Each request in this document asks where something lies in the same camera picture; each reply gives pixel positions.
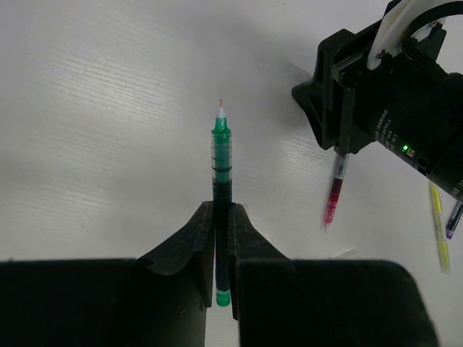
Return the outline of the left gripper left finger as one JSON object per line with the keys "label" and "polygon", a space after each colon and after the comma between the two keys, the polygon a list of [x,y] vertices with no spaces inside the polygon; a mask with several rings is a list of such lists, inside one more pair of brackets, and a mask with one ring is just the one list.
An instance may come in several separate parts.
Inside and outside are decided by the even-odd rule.
{"label": "left gripper left finger", "polygon": [[204,346],[213,301],[213,204],[138,260],[139,346]]}

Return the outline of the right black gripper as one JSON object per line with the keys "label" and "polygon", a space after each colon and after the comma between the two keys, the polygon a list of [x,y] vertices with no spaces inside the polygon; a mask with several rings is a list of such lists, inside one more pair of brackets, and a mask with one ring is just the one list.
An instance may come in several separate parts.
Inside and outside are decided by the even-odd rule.
{"label": "right black gripper", "polygon": [[402,52],[379,53],[374,70],[367,60],[382,18],[323,40],[312,79],[292,89],[318,144],[346,155],[378,142],[461,200],[462,75],[437,62],[443,24],[461,13],[460,1],[422,13],[407,28]]}

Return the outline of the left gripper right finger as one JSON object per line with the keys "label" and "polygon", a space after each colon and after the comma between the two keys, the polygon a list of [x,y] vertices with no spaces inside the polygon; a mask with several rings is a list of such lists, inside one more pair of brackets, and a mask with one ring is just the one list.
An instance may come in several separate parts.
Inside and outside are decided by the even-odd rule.
{"label": "left gripper right finger", "polygon": [[236,264],[248,259],[287,260],[288,257],[257,231],[242,204],[232,203],[228,220],[228,271],[232,314],[236,321],[239,320]]}

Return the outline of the clear pen cap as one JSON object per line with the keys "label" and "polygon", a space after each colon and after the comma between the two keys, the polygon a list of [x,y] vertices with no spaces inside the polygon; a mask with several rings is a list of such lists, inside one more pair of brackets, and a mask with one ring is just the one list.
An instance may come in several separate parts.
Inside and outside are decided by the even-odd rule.
{"label": "clear pen cap", "polygon": [[350,249],[349,251],[342,252],[334,257],[335,260],[351,260],[354,259],[357,255],[357,251],[355,249]]}

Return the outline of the red pen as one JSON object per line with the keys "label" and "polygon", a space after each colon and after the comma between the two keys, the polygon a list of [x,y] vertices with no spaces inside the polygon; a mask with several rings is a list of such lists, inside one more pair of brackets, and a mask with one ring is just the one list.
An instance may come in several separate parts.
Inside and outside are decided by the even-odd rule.
{"label": "red pen", "polygon": [[336,208],[341,194],[341,188],[344,182],[344,175],[346,172],[348,160],[349,154],[343,156],[337,155],[334,177],[331,183],[331,190],[329,192],[328,200],[326,203],[326,209],[323,216],[323,225],[325,231],[328,230],[335,216]]}

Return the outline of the green pen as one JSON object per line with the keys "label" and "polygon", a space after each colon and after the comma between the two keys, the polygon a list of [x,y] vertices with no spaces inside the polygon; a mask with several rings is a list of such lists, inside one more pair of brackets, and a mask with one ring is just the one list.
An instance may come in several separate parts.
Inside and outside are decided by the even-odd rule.
{"label": "green pen", "polygon": [[232,132],[228,127],[224,102],[219,102],[211,130],[211,168],[216,253],[216,303],[231,304],[227,240],[229,208],[232,204]]}

